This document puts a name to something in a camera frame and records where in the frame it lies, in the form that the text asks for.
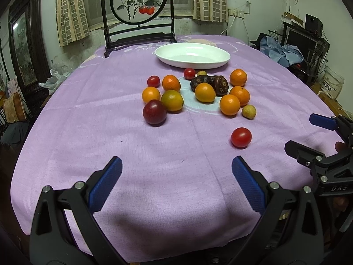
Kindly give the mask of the person's right hand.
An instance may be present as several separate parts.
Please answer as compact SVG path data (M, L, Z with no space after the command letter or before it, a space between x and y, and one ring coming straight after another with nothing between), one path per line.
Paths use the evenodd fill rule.
M346 144L342 142L336 142L334 147L335 147L335 150L339 153L346 149Z

